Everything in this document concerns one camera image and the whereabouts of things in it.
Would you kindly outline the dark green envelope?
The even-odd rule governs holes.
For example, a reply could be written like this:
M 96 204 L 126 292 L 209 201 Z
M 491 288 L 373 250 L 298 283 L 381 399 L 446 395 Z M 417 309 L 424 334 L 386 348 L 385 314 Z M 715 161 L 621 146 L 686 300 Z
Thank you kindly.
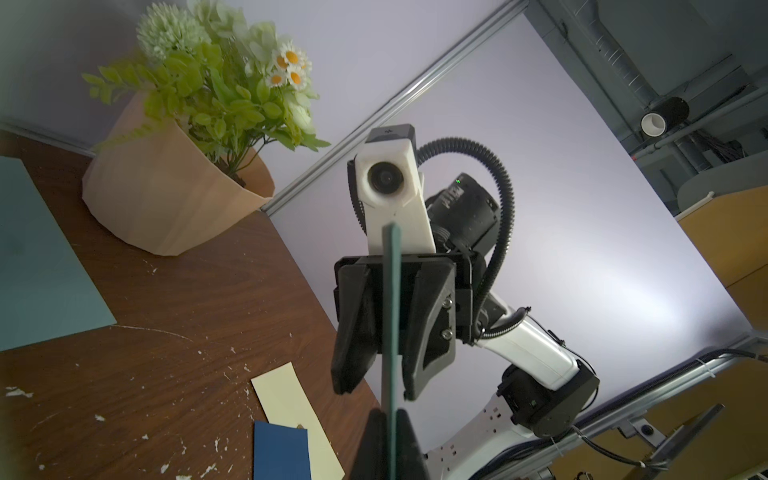
M 397 356 L 399 346 L 401 251 L 400 228 L 383 227 L 382 408 L 385 413 L 385 479 L 396 479 L 397 467 Z

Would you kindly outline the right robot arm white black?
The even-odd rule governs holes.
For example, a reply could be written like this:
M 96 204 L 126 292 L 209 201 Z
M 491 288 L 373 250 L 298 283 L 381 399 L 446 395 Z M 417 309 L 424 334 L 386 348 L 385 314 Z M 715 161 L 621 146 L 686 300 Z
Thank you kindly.
M 512 309 L 492 292 L 515 214 L 499 158 L 458 137 L 418 145 L 404 124 L 372 130 L 347 175 L 368 252 L 334 267 L 334 391 L 353 391 L 382 364 L 381 404 L 369 414 L 351 477 L 476 478 L 515 448 L 567 432 L 599 381 L 528 308 Z M 459 344 L 490 351 L 507 368 L 483 410 L 424 452 L 401 402 L 415 401 Z

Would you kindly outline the mint green envelope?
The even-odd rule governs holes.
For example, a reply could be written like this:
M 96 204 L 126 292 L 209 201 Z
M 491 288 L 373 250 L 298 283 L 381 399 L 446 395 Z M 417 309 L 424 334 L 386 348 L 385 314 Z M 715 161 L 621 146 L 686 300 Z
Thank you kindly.
M 1 349 L 114 325 L 22 161 L 1 159 Z

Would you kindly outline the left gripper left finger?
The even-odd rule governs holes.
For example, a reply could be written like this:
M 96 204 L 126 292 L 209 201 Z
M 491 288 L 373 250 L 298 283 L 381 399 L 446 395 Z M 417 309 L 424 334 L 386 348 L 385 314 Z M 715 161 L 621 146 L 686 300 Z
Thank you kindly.
M 370 411 L 357 453 L 350 480 L 384 480 L 387 478 L 386 414 L 381 409 Z

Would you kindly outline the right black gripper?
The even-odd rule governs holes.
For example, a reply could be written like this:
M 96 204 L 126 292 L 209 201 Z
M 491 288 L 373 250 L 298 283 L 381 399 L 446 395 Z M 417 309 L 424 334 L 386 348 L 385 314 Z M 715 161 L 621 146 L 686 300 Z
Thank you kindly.
M 338 319 L 331 362 L 336 394 L 352 393 L 371 368 L 381 343 L 383 256 L 347 256 L 334 266 Z M 401 259 L 400 343 L 404 398 L 415 401 L 455 359 L 455 338 L 471 344 L 483 316 L 475 291 L 485 274 L 477 253 L 405 255 Z

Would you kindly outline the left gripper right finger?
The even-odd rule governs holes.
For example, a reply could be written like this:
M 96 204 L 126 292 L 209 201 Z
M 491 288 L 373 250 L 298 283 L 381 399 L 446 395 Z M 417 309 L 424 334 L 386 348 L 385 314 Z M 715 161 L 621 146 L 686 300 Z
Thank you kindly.
M 395 478 L 429 480 L 424 454 L 416 439 L 408 412 L 396 412 Z

